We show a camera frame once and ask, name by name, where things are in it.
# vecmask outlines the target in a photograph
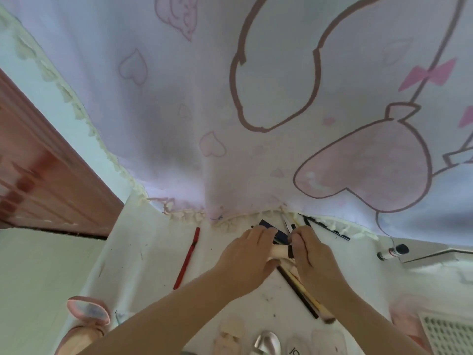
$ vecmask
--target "red pencil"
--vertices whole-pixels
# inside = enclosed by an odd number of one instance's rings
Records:
[[[200,232],[201,232],[201,229],[199,227],[195,228],[194,240],[192,241],[191,247],[189,248],[189,251],[187,252],[186,258],[184,260],[184,264],[182,264],[181,271],[179,272],[179,275],[177,276],[176,283],[174,284],[173,290],[176,290],[181,285],[182,278],[184,277],[184,274],[186,273],[187,265],[189,265],[189,260],[191,260],[191,256],[192,256],[192,253],[194,252],[195,245],[197,244],[197,241],[199,239]]]

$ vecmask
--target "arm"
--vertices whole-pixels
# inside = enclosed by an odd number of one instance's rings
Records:
[[[292,250],[304,286],[335,315],[366,355],[428,354],[353,292],[331,249],[310,226],[293,230]]]
[[[151,304],[80,355],[179,354],[230,301],[252,292],[279,265],[267,261],[276,232],[262,226],[247,230],[210,271]]]

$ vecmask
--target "white wall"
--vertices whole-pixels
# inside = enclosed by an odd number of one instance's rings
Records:
[[[0,32],[0,68],[41,111],[56,130],[89,164],[97,175],[124,203],[132,189],[129,182],[115,171],[106,153],[84,120],[76,120],[70,103],[64,103],[54,82],[45,82],[34,60],[23,60],[15,53],[11,29]]]
[[[0,354],[46,355],[103,240],[27,229],[0,231]]]

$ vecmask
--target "brown wooden panel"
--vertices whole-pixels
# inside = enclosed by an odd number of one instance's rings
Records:
[[[123,203],[0,70],[0,220],[108,235]]]

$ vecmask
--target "forearm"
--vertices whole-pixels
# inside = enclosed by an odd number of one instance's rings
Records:
[[[231,297],[209,271],[148,306],[80,355],[179,354]]]
[[[352,334],[366,355],[428,354],[351,289],[334,294],[324,305]]]

